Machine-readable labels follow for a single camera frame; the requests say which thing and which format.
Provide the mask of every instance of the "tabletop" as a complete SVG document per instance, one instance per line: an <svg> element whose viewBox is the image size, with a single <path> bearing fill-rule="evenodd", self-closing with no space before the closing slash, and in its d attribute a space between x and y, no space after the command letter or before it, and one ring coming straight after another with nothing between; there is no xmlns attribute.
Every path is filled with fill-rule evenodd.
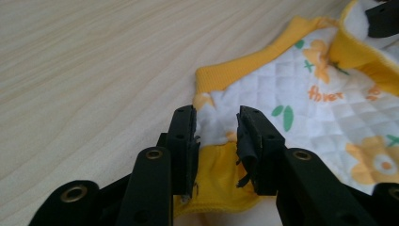
<svg viewBox="0 0 399 226"><path fill-rule="evenodd" d="M264 48L296 15L346 0L1 0L0 225L57 187L100 187L190 105L198 67Z"/></svg>

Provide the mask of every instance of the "baby garment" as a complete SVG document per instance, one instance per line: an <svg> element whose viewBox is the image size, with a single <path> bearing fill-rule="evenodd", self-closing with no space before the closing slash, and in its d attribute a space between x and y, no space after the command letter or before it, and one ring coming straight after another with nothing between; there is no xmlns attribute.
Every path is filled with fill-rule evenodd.
<svg viewBox="0 0 399 226"><path fill-rule="evenodd" d="M240 105L261 110L288 148L320 156L344 184L371 193L399 183L399 35L367 37L367 4L352 1L340 21L295 17L271 45L197 71L199 170L193 198L174 214L239 212L262 199L236 166Z"/></svg>

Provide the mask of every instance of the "wood grain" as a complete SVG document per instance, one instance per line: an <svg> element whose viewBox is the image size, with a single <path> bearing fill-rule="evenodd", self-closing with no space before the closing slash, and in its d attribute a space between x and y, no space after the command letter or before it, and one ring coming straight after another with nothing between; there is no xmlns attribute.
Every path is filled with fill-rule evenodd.
<svg viewBox="0 0 399 226"><path fill-rule="evenodd" d="M257 51L344 0L1 0L0 225L57 187L106 186L191 104L195 70Z"/></svg>

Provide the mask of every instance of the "black object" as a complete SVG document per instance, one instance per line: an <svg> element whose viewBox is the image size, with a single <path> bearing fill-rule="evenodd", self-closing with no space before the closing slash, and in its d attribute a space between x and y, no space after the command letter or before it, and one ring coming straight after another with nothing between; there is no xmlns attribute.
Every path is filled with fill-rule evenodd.
<svg viewBox="0 0 399 226"><path fill-rule="evenodd" d="M344 186L315 153L286 149L261 111L241 106L237 119L237 154L247 171L238 186L250 180L258 195L277 194L285 226L398 224L399 184L379 184L371 196ZM67 183L30 225L172 225L172 195L190 197L195 183L195 124L192 106L177 109L168 133L139 153L131 175L102 189L91 181Z"/></svg>
<svg viewBox="0 0 399 226"><path fill-rule="evenodd" d="M399 33L399 0L391 0L366 10L371 38L387 38Z"/></svg>

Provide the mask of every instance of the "folded fabric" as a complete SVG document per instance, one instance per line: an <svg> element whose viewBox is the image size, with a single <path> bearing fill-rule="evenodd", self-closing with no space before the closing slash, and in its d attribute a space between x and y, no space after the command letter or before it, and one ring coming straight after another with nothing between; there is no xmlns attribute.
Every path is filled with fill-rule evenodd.
<svg viewBox="0 0 399 226"><path fill-rule="evenodd" d="M239 212L262 199L251 184L236 187L246 175L235 165L240 105L261 110L287 147L317 153L349 186L370 193L376 183L399 183L399 66L392 45L399 36L367 38L364 10L353 1L339 22L295 17L262 51L198 69L197 186L190 201L175 197L175 216Z"/></svg>

